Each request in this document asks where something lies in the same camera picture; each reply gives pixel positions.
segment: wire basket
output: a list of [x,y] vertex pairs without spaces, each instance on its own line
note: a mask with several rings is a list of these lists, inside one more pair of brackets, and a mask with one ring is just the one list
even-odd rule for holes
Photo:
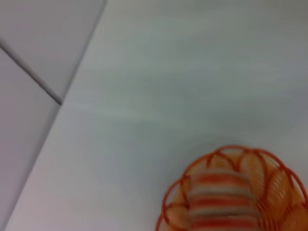
[[298,176],[274,154],[243,146],[217,149],[192,162],[166,192],[156,231],[185,231],[168,217],[169,209],[188,209],[190,175],[202,168],[231,169],[246,174],[257,197],[263,231],[308,231],[308,197]]

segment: orange wire basket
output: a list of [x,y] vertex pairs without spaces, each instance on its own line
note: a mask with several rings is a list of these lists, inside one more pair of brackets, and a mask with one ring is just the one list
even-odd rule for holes
[[246,174],[257,197],[263,231],[308,231],[308,197],[298,176],[274,154],[243,146],[217,149],[192,162],[166,192],[156,231],[185,231],[168,217],[171,208],[188,209],[190,175],[202,168],[232,169]]

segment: white table surface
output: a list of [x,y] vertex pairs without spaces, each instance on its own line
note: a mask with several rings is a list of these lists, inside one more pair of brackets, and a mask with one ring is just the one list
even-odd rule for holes
[[7,231],[152,231],[167,187],[223,144],[308,185],[304,1],[110,0]]

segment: white surface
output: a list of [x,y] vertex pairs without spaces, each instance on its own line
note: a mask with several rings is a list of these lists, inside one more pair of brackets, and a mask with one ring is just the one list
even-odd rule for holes
[[61,98],[104,0],[1,0],[4,39]]
[[308,185],[305,5],[229,2],[108,3],[7,231],[152,231],[168,186],[224,144]]
[[58,105],[0,50],[0,108],[0,230],[3,230]]

